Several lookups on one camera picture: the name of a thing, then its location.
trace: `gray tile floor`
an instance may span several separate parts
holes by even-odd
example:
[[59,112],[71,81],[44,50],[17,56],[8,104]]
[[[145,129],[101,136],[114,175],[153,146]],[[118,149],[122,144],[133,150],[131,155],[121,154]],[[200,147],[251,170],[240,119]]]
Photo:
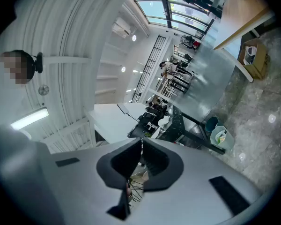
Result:
[[[260,37],[270,62],[263,81],[248,82],[237,68],[219,101],[204,120],[217,116],[235,138],[232,151],[219,159],[266,192],[281,179],[281,30]],[[183,138],[187,146],[197,146]]]

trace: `ceiling light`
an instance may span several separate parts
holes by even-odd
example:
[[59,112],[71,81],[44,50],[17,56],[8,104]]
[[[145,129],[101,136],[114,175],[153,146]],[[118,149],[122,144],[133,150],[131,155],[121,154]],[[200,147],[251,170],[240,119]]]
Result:
[[20,130],[21,128],[23,128],[33,122],[36,122],[42,118],[45,118],[47,116],[49,116],[47,108],[42,108],[36,112],[33,112],[30,115],[27,115],[26,117],[24,117],[22,119],[12,123],[11,127],[15,130]]

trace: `black slot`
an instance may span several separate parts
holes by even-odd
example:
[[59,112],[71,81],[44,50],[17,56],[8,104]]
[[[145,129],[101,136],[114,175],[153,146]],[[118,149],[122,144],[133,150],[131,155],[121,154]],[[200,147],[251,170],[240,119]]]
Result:
[[143,157],[148,167],[149,180],[144,183],[144,191],[168,189],[181,176],[184,164],[181,157],[154,142],[143,138]]
[[80,160],[78,158],[72,157],[69,159],[56,161],[55,163],[56,163],[57,167],[63,167],[63,166],[67,166],[67,165],[70,165],[73,163],[78,163],[78,162],[80,162]]
[[224,177],[212,178],[209,182],[224,200],[234,216],[250,206]]

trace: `trash bin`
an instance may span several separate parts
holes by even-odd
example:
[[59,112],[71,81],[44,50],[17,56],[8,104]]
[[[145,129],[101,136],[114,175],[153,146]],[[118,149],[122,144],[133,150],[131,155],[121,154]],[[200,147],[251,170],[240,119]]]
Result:
[[205,125],[205,130],[211,133],[215,129],[216,125],[223,126],[222,122],[219,121],[217,117],[211,117]]
[[[225,140],[222,141],[220,144],[217,144],[215,136],[221,132],[222,130],[226,131],[226,137]],[[233,136],[230,134],[230,132],[225,128],[225,126],[217,126],[211,133],[210,136],[210,142],[215,145],[218,146],[219,148],[223,148],[225,150],[231,150],[234,146],[234,138]]]

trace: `black railing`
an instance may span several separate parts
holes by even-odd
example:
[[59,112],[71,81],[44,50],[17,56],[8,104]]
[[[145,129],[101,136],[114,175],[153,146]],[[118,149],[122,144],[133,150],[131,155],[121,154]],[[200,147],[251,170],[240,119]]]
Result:
[[145,65],[145,68],[142,72],[142,75],[140,77],[139,83],[137,84],[136,90],[133,94],[133,98],[132,98],[132,103],[137,103],[141,97],[141,94],[148,82],[148,79],[150,77],[151,71],[155,65],[155,62],[158,58],[158,55],[161,51],[161,48],[163,47],[163,44],[165,42],[165,37],[162,37],[160,35],[158,35],[158,38],[154,44],[154,47],[151,51],[151,54],[147,60],[147,63]]

